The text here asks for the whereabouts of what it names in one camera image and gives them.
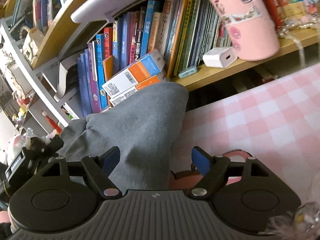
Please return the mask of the pink checked cartoon desk mat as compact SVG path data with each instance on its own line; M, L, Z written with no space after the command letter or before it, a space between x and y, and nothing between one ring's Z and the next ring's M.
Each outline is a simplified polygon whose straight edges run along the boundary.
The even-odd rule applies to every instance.
M194 146L212 155L244 150L306 201L319 171L319 65L188 111L173 171L190 167Z

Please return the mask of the small teal eraser case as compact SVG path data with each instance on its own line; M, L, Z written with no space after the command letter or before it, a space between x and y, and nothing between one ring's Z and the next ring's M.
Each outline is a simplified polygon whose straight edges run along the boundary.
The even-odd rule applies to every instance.
M191 67L185 68L183 71L181 71L178 74L178 77L180 79L183 79L183 78L186 78L188 76L191 76L191 75L197 73L197 71L198 71L197 66L191 66Z

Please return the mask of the white quilted small handbag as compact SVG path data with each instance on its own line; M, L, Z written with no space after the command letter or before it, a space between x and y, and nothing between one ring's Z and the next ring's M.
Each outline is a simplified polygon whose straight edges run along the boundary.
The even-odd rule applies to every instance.
M36 58L36 54L39 47L43 41L44 35L37 28L28 28L23 26L20 29L20 38L22 38L23 33L26 32L27 35L24 39L24 44L22 47L22 54L29 64L32 64Z

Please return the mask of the row of colourful upright books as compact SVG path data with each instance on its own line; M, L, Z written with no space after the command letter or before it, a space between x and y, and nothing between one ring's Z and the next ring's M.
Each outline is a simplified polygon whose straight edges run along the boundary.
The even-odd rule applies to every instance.
M124 67L157 49L174 75L203 62L205 53L232 42L209 0L148 0L145 6L119 17L95 36L78 60L86 70L92 112L110 106L102 85Z

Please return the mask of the white usb wall charger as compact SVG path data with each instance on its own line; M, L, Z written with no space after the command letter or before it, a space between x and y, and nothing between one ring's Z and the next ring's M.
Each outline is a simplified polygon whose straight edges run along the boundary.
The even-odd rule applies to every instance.
M213 48L202 57L207 67L227 68L238 59L233 47Z

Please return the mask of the pink sticker-covered tumbler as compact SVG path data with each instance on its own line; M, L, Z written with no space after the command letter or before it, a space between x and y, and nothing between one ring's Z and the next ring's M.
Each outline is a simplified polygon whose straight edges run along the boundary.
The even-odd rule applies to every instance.
M274 22L263 0L210 0L237 56L245 61L272 57L279 49Z

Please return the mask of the furry grey keychain charm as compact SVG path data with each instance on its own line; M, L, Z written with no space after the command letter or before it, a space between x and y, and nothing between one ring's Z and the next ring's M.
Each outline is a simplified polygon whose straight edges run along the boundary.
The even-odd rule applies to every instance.
M319 239L319 173L312 180L308 201L293 213L270 218L266 233L280 239Z

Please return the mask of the wooden and white bookshelf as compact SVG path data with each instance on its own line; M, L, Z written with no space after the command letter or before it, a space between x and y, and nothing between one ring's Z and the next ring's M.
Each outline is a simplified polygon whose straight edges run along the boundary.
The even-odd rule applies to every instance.
M42 112L65 125L119 102L108 81L157 49L167 78L195 92L228 81L243 92L280 76L272 58L319 43L319 0L240 0L228 15L221 0L1 0L1 71L12 91L1 106L17 127L31 120L50 131ZM240 47L238 22L267 9L280 45L263 56L241 54L226 70L203 62L218 47Z

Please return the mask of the red tassel ornament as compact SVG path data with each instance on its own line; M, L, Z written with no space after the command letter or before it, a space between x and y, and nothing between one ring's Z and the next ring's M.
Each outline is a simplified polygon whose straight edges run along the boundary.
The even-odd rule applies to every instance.
M52 118L50 118L45 111L42 111L42 115L49 122L52 128L57 132L57 134L61 134L62 132L61 127Z

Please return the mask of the grey sweatshirt garment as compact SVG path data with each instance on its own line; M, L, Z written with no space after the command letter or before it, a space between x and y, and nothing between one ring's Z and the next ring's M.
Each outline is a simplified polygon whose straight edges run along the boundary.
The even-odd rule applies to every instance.
M167 190L170 148L177 139L188 101L188 91L174 82L150 85L116 107L73 120L61 133L58 154L67 161L101 156L113 146L120 162L110 180L122 192Z

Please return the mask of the orange and blue boxed book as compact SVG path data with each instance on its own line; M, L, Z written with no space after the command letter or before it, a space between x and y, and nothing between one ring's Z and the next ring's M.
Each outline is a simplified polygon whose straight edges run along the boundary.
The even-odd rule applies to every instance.
M168 81L164 66L163 56L154 49L110 78L103 89L111 105L118 105L149 85Z

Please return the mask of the white side shelf unit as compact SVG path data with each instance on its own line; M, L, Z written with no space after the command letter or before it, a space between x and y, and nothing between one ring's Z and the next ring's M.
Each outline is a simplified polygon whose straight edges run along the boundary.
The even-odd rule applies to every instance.
M46 117L55 121L61 128L65 128L74 119L83 117L80 93L77 86L66 90L61 99L55 100L59 80L59 60L53 58L39 68L32 69L21 52L21 46L12 37L8 24L11 17L1 19L1 38L3 49L12 55L16 64L11 71L17 83L22 87L25 95L33 95L28 107L28 114L36 124L33 129L39 129L40 134L50 134L53 127Z

